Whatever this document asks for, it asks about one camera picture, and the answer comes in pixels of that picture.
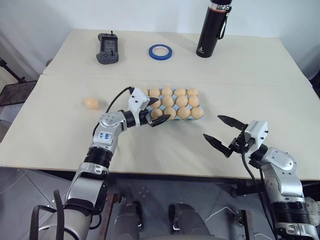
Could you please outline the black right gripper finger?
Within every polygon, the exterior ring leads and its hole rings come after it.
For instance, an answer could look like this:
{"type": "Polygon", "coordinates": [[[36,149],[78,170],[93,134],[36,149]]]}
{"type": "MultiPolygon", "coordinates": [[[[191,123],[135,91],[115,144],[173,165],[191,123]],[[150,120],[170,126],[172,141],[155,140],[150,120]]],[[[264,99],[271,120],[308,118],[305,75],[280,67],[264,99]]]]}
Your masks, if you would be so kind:
{"type": "Polygon", "coordinates": [[[226,125],[232,127],[232,128],[236,128],[240,131],[242,131],[243,129],[247,128],[247,124],[240,122],[239,120],[230,117],[230,116],[226,116],[226,115],[218,115],[217,116],[221,121],[223,121],[226,125]]]}
{"type": "Polygon", "coordinates": [[[210,135],[207,134],[203,134],[203,137],[205,138],[205,140],[212,146],[214,147],[216,150],[218,150],[219,152],[221,152],[226,158],[229,158],[230,155],[232,154],[232,150],[226,146],[224,146],[222,144],[221,141],[219,141],[218,139],[216,139],[215,137],[212,137],[210,135]]]}

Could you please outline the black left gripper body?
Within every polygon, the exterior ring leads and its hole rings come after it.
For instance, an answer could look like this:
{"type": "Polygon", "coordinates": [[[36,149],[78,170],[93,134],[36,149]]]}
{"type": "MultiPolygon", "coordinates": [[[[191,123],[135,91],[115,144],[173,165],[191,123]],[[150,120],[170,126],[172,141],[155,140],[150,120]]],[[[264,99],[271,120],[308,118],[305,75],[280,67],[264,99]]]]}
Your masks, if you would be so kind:
{"type": "Polygon", "coordinates": [[[154,125],[154,121],[151,119],[147,108],[139,111],[138,120],[139,120],[138,126],[150,125],[152,127],[154,125]]]}

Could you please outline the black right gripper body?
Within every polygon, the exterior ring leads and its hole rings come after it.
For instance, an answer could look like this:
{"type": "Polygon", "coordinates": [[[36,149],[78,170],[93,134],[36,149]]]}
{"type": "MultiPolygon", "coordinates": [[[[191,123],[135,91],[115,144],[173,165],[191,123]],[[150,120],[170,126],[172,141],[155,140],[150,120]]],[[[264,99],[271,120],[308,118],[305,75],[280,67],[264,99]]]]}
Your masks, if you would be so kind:
{"type": "Polygon", "coordinates": [[[251,147],[251,137],[246,132],[246,129],[242,129],[238,137],[234,138],[230,143],[229,152],[232,154],[236,152],[238,154],[247,153],[251,147]]]}

